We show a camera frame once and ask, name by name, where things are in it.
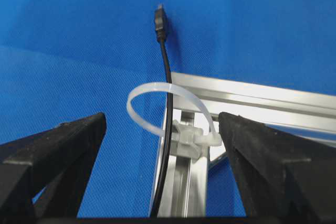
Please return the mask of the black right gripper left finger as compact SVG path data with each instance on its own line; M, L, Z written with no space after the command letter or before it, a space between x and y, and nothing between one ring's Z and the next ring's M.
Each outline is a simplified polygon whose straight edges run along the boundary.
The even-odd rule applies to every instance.
M1 218L77 217L106 130L99 112L1 144Z

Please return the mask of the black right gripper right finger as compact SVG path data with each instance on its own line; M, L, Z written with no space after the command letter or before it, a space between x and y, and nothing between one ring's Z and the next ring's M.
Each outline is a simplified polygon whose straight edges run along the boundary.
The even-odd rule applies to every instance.
M335 148L221 112L219 133L249 217L335 218Z

